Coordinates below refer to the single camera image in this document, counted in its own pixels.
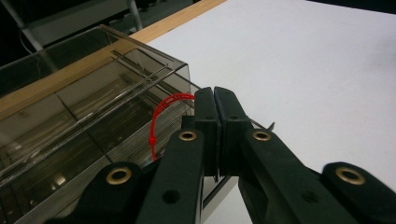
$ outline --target table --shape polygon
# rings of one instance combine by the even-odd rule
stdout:
[[[246,113],[308,167],[356,164],[396,190],[396,16],[306,1],[229,0],[150,42]],[[233,189],[206,223],[247,223]]]

